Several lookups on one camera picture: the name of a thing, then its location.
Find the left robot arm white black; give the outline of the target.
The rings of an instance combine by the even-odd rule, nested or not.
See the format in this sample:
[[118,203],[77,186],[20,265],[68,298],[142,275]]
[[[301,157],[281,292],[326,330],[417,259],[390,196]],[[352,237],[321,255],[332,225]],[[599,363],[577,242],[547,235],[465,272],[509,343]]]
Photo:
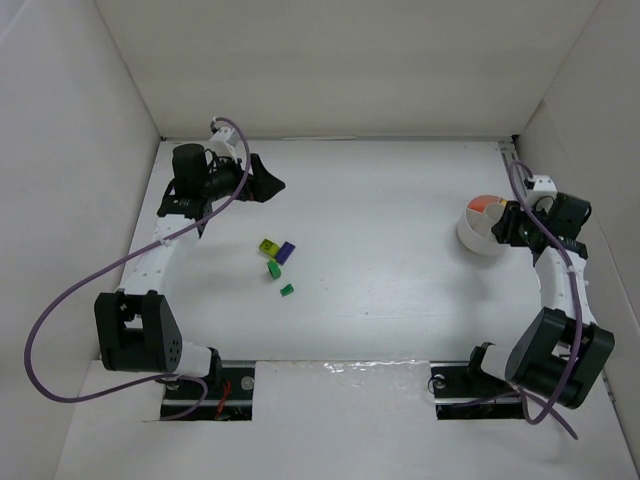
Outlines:
[[94,304],[101,360],[110,371],[189,376],[217,386],[222,361],[212,347],[183,339],[168,296],[189,252],[203,236],[213,204],[221,199],[264,203],[284,190],[260,156],[244,169],[230,148],[195,143],[174,148],[173,178],[163,194],[154,248],[113,293]]

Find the lime green lego with swirl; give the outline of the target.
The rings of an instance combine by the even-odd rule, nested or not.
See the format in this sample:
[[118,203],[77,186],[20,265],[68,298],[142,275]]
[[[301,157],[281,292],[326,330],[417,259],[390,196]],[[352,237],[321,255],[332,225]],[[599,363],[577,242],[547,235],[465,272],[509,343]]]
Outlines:
[[259,245],[259,251],[270,258],[274,258],[280,250],[280,246],[269,239],[264,239]]

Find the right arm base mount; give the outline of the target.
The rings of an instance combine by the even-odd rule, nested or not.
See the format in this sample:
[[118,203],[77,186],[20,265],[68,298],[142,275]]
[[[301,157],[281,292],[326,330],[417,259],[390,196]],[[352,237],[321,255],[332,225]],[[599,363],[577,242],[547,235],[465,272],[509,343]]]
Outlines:
[[469,373],[467,362],[432,362],[427,383],[438,420],[523,420],[522,402],[503,380]]

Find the orange round lego piece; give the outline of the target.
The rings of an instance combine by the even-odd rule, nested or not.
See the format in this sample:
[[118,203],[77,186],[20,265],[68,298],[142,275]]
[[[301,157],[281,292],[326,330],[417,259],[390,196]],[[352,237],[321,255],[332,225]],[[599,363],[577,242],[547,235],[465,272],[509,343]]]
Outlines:
[[480,195],[473,198],[468,204],[467,208],[482,213],[488,205],[493,203],[499,203],[501,198],[495,195]]

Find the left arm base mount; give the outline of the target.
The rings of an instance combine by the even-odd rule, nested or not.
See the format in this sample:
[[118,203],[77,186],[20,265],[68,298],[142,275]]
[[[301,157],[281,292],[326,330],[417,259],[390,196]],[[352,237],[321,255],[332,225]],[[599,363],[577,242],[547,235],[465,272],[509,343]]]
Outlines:
[[224,361],[218,386],[209,383],[207,395],[202,387],[180,379],[165,383],[160,418],[174,421],[251,421],[256,363]]

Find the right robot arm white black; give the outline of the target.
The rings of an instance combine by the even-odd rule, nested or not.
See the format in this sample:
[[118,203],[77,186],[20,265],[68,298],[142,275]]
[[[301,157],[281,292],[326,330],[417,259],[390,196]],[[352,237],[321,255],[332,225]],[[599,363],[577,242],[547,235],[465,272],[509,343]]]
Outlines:
[[577,237],[590,215],[589,202],[551,191],[529,193],[523,203],[491,195],[468,203],[460,239],[482,254],[503,245],[529,249],[541,309],[497,372],[486,359],[491,343],[472,350],[463,376],[467,395],[503,395],[520,387],[569,409],[582,405],[615,345],[586,298],[588,253]]

